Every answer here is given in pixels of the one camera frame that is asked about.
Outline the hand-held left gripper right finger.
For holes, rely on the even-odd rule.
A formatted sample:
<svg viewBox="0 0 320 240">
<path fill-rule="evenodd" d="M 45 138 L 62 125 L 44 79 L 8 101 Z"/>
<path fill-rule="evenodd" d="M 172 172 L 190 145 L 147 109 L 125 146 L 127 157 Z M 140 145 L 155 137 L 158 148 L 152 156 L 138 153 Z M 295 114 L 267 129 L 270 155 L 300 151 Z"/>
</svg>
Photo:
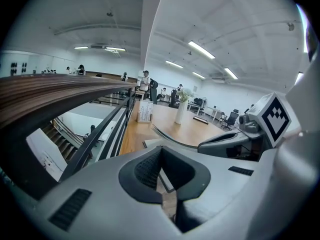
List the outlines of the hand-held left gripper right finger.
<svg viewBox="0 0 320 240">
<path fill-rule="evenodd" d="M 160 148 L 162 178 L 175 192 L 173 228 L 192 240 L 246 240 L 251 214 L 241 191 L 257 163 Z"/>
</svg>

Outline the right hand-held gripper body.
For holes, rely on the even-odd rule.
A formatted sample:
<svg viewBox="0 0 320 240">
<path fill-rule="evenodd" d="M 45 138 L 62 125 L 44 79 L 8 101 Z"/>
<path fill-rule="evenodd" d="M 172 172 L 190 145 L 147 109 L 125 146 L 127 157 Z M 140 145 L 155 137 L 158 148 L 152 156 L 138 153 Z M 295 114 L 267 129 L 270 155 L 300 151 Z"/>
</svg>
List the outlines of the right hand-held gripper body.
<svg viewBox="0 0 320 240">
<path fill-rule="evenodd" d="M 283 102 L 274 92 L 260 98 L 237 119 L 236 129 L 201 142 L 197 152 L 258 161 L 264 151 L 277 146 L 292 122 Z"/>
</svg>

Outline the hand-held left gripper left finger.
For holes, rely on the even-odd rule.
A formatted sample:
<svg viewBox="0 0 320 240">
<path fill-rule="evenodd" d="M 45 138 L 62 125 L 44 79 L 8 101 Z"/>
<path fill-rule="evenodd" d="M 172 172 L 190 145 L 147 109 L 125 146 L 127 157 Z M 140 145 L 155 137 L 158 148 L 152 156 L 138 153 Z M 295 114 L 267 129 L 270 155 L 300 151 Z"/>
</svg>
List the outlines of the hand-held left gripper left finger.
<svg viewBox="0 0 320 240">
<path fill-rule="evenodd" d="M 147 148 L 81 169 L 38 202 L 33 224 L 51 240 L 176 239 L 156 190 L 161 154 Z"/>
</svg>

